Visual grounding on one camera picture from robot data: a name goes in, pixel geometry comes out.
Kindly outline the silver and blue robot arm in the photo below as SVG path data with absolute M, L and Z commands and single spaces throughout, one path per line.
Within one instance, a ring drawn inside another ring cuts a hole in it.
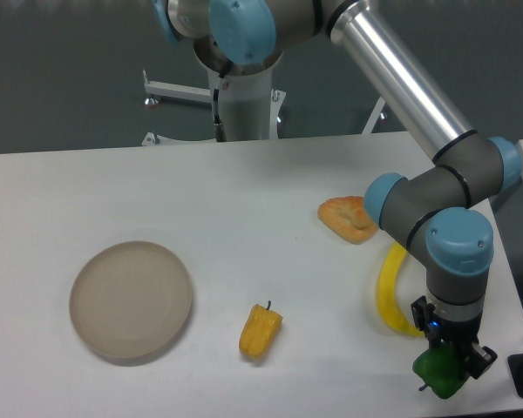
M 478 338 L 493 229 L 474 206 L 519 179 L 515 146 L 473 130 L 372 1 L 157 1 L 153 7 L 165 36 L 192 40 L 215 75 L 209 102 L 220 142 L 268 138 L 270 89 L 255 89 L 250 78 L 286 48 L 325 33 L 347 51 L 433 163 L 414 179 L 384 174 L 364 196 L 372 220 L 426 270 L 428 293 L 411 311 L 429 347 L 413 368 L 423 381 L 440 374 L 479 378 L 497 355 Z

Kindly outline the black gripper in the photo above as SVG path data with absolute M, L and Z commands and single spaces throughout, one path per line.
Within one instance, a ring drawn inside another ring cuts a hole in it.
M 479 344 L 482 299 L 453 305 L 433 295 L 430 298 L 421 296 L 411 304 L 411 313 L 415 327 L 424 333 L 430 350 L 438 348 L 440 341 L 457 348 L 463 381 L 470 377 L 477 380 L 498 359 L 494 350 Z

